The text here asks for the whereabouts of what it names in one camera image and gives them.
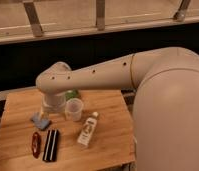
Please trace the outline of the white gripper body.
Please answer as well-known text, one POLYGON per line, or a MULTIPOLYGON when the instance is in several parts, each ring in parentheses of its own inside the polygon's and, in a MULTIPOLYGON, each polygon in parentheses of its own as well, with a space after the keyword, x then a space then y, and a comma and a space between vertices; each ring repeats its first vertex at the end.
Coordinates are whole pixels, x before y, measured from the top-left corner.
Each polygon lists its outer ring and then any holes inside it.
POLYGON ((46 113, 62 113, 66 104, 66 98, 63 93, 45 94, 42 100, 42 108, 46 113))

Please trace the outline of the clear gripper finger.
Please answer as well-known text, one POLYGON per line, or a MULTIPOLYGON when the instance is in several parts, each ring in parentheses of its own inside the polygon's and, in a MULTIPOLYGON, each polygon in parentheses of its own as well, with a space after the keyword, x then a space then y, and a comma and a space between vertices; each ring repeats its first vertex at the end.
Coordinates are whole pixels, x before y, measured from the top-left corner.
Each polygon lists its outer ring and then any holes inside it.
POLYGON ((48 119, 49 113, 44 110, 43 107, 40 109, 40 119, 48 119))

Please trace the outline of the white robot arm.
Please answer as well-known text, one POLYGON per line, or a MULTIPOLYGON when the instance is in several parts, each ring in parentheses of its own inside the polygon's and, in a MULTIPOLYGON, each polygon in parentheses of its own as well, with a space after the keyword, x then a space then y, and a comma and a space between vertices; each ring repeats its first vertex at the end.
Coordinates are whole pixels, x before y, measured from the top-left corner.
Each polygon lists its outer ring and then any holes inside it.
POLYGON ((134 89, 138 171, 199 171, 199 55, 182 47, 129 54, 72 71, 57 62, 36 78, 43 107, 67 90, 134 89))

